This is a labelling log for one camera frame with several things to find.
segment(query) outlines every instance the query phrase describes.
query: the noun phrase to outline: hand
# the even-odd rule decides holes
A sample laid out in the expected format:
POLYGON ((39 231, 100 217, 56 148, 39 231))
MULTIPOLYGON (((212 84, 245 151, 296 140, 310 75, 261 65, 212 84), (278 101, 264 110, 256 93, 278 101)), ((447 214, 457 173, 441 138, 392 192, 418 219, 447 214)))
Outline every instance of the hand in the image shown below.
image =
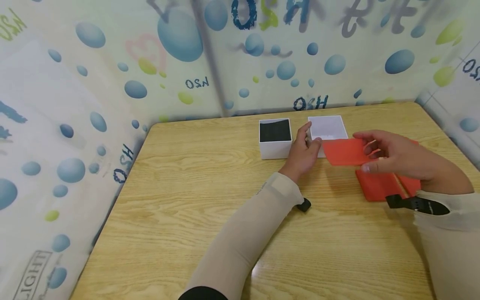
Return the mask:
POLYGON ((298 183, 300 176, 310 171, 317 161, 318 151, 322 146, 322 139, 316 138, 313 141, 307 141, 307 130, 312 122, 300 127, 297 132, 297 139, 293 142, 288 154, 285 165, 278 171, 289 177, 293 182, 298 183))
POLYGON ((409 138, 382 130, 356 132, 363 139, 365 155, 384 159, 361 166, 363 172, 397 173, 420 180, 422 190, 445 194, 472 193, 468 177, 446 158, 413 143, 409 138))

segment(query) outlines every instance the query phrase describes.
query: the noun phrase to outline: black foam insert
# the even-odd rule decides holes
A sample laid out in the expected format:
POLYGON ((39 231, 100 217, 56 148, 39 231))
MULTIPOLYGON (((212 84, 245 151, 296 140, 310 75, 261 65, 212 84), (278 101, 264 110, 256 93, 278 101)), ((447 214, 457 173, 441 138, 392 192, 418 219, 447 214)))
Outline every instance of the black foam insert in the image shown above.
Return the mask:
POLYGON ((260 142, 290 141, 290 123, 282 120, 274 123, 260 123, 260 142))

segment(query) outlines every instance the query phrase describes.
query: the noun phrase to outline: person's left hand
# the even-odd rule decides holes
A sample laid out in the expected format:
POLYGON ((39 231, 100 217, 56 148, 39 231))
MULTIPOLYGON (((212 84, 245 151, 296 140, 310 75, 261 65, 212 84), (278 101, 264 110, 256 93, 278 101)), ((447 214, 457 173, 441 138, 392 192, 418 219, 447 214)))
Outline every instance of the person's left hand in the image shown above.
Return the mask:
POLYGON ((322 146, 322 139, 316 138, 307 141, 307 130, 312 122, 300 127, 297 132, 297 139, 293 142, 285 165, 278 171, 289 177, 293 182, 298 183, 300 176, 310 171, 317 161, 318 151, 322 146))

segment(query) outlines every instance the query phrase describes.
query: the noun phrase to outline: black clip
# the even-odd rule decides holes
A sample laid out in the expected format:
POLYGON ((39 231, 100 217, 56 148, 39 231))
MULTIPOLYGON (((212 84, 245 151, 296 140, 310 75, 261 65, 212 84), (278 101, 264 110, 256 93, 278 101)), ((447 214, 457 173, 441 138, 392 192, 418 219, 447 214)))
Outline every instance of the black clip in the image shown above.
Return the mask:
POLYGON ((303 198, 303 203, 302 204, 297 204, 295 205, 299 210, 303 211, 304 213, 307 212, 307 210, 310 208, 312 204, 310 201, 308 201, 307 198, 303 198))
POLYGON ((445 205, 419 197, 402 199, 402 196, 395 194, 387 196, 386 200, 388 206, 393 209, 408 208, 417 212, 434 216, 443 216, 450 213, 450 210, 445 205))

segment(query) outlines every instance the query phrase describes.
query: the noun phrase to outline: bubble pattern wallpaper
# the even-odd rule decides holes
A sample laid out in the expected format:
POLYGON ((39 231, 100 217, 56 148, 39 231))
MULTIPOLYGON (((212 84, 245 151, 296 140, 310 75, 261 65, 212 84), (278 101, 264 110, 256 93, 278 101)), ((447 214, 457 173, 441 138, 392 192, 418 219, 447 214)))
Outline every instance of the bubble pattern wallpaper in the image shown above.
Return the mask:
POLYGON ((2 1, 0 299, 68 299, 159 122, 416 99, 480 167, 479 8, 2 1))

